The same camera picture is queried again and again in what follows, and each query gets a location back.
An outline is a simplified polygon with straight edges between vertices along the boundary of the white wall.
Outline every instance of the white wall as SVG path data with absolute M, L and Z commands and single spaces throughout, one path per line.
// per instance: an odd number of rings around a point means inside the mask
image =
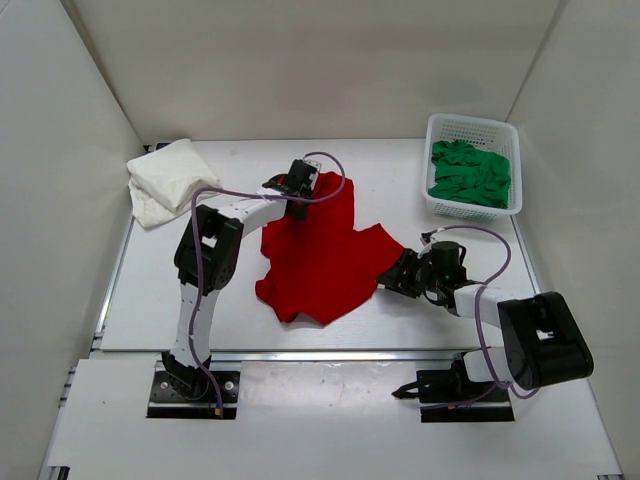
M 640 3 L 571 0 L 509 118 L 523 151 L 519 221 L 592 348 L 591 385 L 628 479 L 640 478 L 639 79 Z
M 40 468 L 141 144 L 57 1 L 0 0 L 0 478 Z
M 424 136 L 504 120 L 558 0 L 75 0 L 143 141 Z

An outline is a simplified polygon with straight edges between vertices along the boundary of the wire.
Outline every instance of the wire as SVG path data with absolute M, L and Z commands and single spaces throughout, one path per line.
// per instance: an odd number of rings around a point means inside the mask
M 429 405 L 426 407 L 422 407 L 426 410 L 435 410 L 438 408 L 454 408 L 459 406 L 471 406 L 473 405 L 473 403 L 489 395 L 489 393 L 491 393 L 495 388 L 501 388 L 503 390 L 508 388 L 517 398 L 520 398 L 522 400 L 526 400 L 533 397 L 536 393 L 538 393 L 538 390 L 539 390 L 536 388 L 535 390 L 532 390 L 526 394 L 521 394 L 515 389 L 515 387 L 513 386 L 513 382 L 503 382 L 502 380 L 500 380 L 500 378 L 498 377 L 498 373 L 496 372 L 496 369 L 493 366 L 493 362 L 491 361 L 491 356 L 489 355 L 489 347 L 487 346 L 487 342 L 484 338 L 484 332 L 482 331 L 482 319 L 480 318 L 480 298 L 482 297 L 482 293 L 489 286 L 489 284 L 493 282 L 496 278 L 498 278 L 500 275 L 502 275 L 504 271 L 507 269 L 507 267 L 509 266 L 509 264 L 511 263 L 511 246 L 509 245 L 509 242 L 507 242 L 507 240 L 499 233 L 496 233 L 493 230 L 490 230 L 488 228 L 479 227 L 476 225 L 452 225 L 450 227 L 441 227 L 441 228 L 432 230 L 430 232 L 427 232 L 426 235 L 430 237 L 436 232 L 444 232 L 446 230 L 456 230 L 456 229 L 462 229 L 462 228 L 470 229 L 470 230 L 478 230 L 481 232 L 488 233 L 489 235 L 493 235 L 495 238 L 500 240 L 500 242 L 502 242 L 502 244 L 505 247 L 505 250 L 507 251 L 507 256 L 502 266 L 493 275 L 491 275 L 484 282 L 482 282 L 482 285 L 480 286 L 480 288 L 478 288 L 474 296 L 474 317 L 475 317 L 475 323 L 476 323 L 476 331 L 478 333 L 478 340 L 480 341 L 480 349 L 482 350 L 482 355 L 485 361 L 487 362 L 487 368 L 489 369 L 489 372 L 491 373 L 491 377 L 493 378 L 493 384 L 487 389 L 487 391 L 478 395 L 475 398 L 472 398 L 471 400 L 441 403 L 437 405 Z M 466 254 L 466 249 L 463 250 L 463 258 L 465 254 Z M 431 299 L 429 299 L 426 296 L 426 292 L 425 292 L 425 297 L 431 303 L 434 303 Z
M 474 317 L 476 322 L 476 331 L 478 333 L 478 340 L 480 341 L 480 349 L 482 350 L 482 356 L 487 362 L 487 368 L 489 369 L 489 373 L 491 373 L 491 377 L 495 382 L 495 386 L 502 389 L 508 388 L 517 398 L 520 398 L 522 400 L 531 398 L 538 392 L 538 389 L 534 389 L 531 392 L 526 394 L 521 394 L 515 389 L 515 387 L 513 386 L 513 382 L 503 382 L 498 377 L 498 373 L 496 372 L 496 369 L 493 366 L 493 362 L 491 361 L 491 356 L 489 355 L 489 347 L 487 346 L 487 342 L 484 338 L 484 332 L 482 330 L 482 319 L 480 318 L 480 298 L 482 297 L 482 293 L 485 291 L 485 289 L 489 286 L 491 282 L 493 282 L 496 278 L 498 278 L 500 275 L 504 273 L 504 271 L 507 269 L 507 267 L 511 263 L 511 246 L 509 245 L 509 242 L 507 242 L 507 240 L 499 233 L 496 233 L 493 230 L 490 230 L 488 228 L 479 227 L 476 225 L 452 225 L 450 227 L 438 228 L 437 230 L 434 230 L 433 232 L 429 232 L 429 233 L 435 233 L 436 231 L 442 232 L 445 230 L 455 230 L 455 229 L 470 229 L 470 230 L 478 230 L 481 232 L 488 233 L 489 235 L 492 235 L 498 240 L 500 240 L 500 242 L 505 247 L 507 256 L 504 260 L 504 263 L 498 269 L 498 271 L 496 271 L 493 275 L 491 275 L 484 282 L 482 282 L 482 285 L 476 291 L 476 294 L 474 297 Z
M 177 375 L 174 375 L 174 374 L 173 374 L 173 373 L 171 373 L 171 372 L 167 372 L 166 370 L 165 370 L 165 372 L 164 372 L 164 373 L 166 373 L 167 375 L 169 375 L 171 378 L 173 378 L 173 379 L 174 379 L 174 380 L 176 380 L 177 382 L 182 383 L 182 384 L 183 384 L 184 386 L 186 386 L 187 388 L 190 388 L 190 387 L 191 387 L 191 385 L 189 385 L 187 382 L 185 382 L 184 380 L 182 380 L 182 379 L 181 379 L 180 377 L 178 377 Z M 200 395 L 198 398 L 188 398 L 188 397 L 185 397 L 185 396 L 184 396 L 184 395 L 182 395 L 182 394 L 181 394 L 181 396 L 182 396 L 182 398 L 184 398 L 184 399 L 185 399 L 185 400 L 187 400 L 188 402 L 197 402 L 198 400 L 202 399 L 202 398 L 207 394 L 207 392 L 209 392 L 209 384 L 208 384 L 208 383 L 207 383 L 207 388 L 205 388 L 204 392 L 202 392 L 202 395 Z
M 439 403 L 437 405 L 426 405 L 420 408 L 422 410 L 436 410 L 439 408 L 470 407 L 471 405 L 476 403 L 478 400 L 482 400 L 484 397 L 486 397 L 491 392 L 493 392 L 493 390 L 495 390 L 496 387 L 497 385 L 494 383 L 486 391 L 482 392 L 477 397 L 470 398 L 469 400 L 460 400 L 458 402 L 449 402 L 449 403 Z
M 191 356 L 193 357 L 194 362 L 198 366 L 198 368 L 204 372 L 204 374 L 209 379 L 209 382 L 211 382 L 211 384 L 213 385 L 213 388 L 214 388 L 214 390 L 216 392 L 216 408 L 220 412 L 220 418 L 223 418 L 222 396 L 220 394 L 220 386 L 218 385 L 218 382 L 216 381 L 216 379 L 213 376 L 213 374 L 209 371 L 209 369 L 207 367 L 204 366 L 204 364 L 200 361 L 200 359 L 196 355 L 195 346 L 193 344 L 193 329 L 194 329 L 194 325 L 195 325 L 196 315 L 198 313 L 198 310 L 200 310 L 200 304 L 202 303 L 202 297 L 204 296 L 204 265 L 203 265 L 203 262 L 202 262 L 202 245 L 200 245 L 200 231 L 199 231 L 199 228 L 198 228 L 198 220 L 197 220 L 197 216 L 196 216 L 196 207 L 198 206 L 198 196 L 200 196 L 202 193 L 205 193 L 205 192 L 216 192 L 216 193 L 221 193 L 221 194 L 224 194 L 224 195 L 232 195 L 234 197 L 251 198 L 251 199 L 290 200 L 290 201 L 294 201 L 294 202 L 310 203 L 310 204 L 324 202 L 326 200 L 329 200 L 329 199 L 335 197 L 336 195 L 338 195 L 342 191 L 342 189 L 344 188 L 344 185 L 345 185 L 345 183 L 347 181 L 347 177 L 346 177 L 346 174 L 344 172 L 344 168 L 342 167 L 342 164 L 338 161 L 338 159 L 336 157 L 334 157 L 330 153 L 327 153 L 327 152 L 310 152 L 310 153 L 307 153 L 302 158 L 306 159 L 308 157 L 315 156 L 315 155 L 322 155 L 322 156 L 325 156 L 327 158 L 330 158 L 336 164 L 336 166 L 340 170 L 340 174 L 342 176 L 342 178 L 340 180 L 340 185 L 338 186 L 338 188 L 334 192 L 332 192 L 329 195 L 326 195 L 324 197 L 321 197 L 321 198 L 300 198 L 300 197 L 292 197 L 292 196 L 288 196 L 288 195 L 260 195 L 260 194 L 257 194 L 257 193 L 236 192 L 236 191 L 233 191 L 233 190 L 226 190 L 224 188 L 218 188 L 218 187 L 203 187 L 203 188 L 200 188 L 200 189 L 196 190 L 195 193 L 193 194 L 193 196 L 191 197 L 191 227 L 192 227 L 192 230 L 193 230 L 193 240 L 194 240 L 195 249 L 196 249 L 196 265 L 197 265 L 197 271 L 198 271 L 198 295 L 196 296 L 196 301 L 194 302 L 193 310 L 191 311 L 191 318 L 189 319 L 189 351 L 191 353 Z
M 460 252 L 460 265 L 462 265 L 464 263 L 464 258 L 467 256 L 467 247 L 460 245 L 460 250 L 462 250 L 462 252 Z

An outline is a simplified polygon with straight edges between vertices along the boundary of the white plastic basket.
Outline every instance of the white plastic basket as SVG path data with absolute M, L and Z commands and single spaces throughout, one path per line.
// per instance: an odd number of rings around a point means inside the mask
M 483 207 L 453 200 L 443 200 L 429 195 L 429 189 L 436 183 L 436 166 L 431 162 L 431 149 L 433 144 L 440 140 L 447 142 L 464 140 L 480 150 L 496 152 L 506 157 L 511 166 L 508 208 Z M 508 123 L 484 118 L 444 113 L 431 115 L 424 147 L 422 185 L 422 194 L 427 200 L 427 207 L 434 213 L 484 221 L 515 215 L 522 209 L 522 173 L 518 130 Z

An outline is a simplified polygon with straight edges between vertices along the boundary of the black clamp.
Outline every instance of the black clamp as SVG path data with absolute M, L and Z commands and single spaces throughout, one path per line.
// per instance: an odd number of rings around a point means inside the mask
M 276 175 L 262 186 L 284 193 L 288 197 L 311 198 L 318 168 L 304 160 L 294 160 L 289 173 Z M 287 202 L 287 215 L 296 220 L 307 218 L 308 203 Z
M 395 392 L 392 392 L 391 395 L 400 400 L 405 400 L 424 398 L 429 393 L 435 393 L 443 390 L 462 391 L 462 379 L 459 372 L 460 368 L 454 362 L 451 365 L 451 369 L 443 370 L 437 375 L 437 377 L 431 379 L 418 378 L 415 382 L 402 385 Z
M 457 315 L 454 291 L 472 285 L 462 266 L 467 249 L 457 242 L 435 242 L 422 257 L 410 248 L 377 282 L 388 290 L 411 298 L 424 295 L 432 304 Z M 436 295 L 429 298 L 427 293 Z

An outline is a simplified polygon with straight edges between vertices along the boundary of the red cloth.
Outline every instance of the red cloth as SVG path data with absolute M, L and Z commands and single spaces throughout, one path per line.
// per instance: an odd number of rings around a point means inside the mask
M 313 197 L 339 185 L 339 175 L 321 174 Z M 400 258 L 404 247 L 380 224 L 357 232 L 353 222 L 353 182 L 347 179 L 336 197 L 309 205 L 306 220 L 285 217 L 263 228 L 261 251 L 271 270 L 256 283 L 256 295 L 281 322 L 305 313 L 331 323 L 367 301 L 376 278 Z

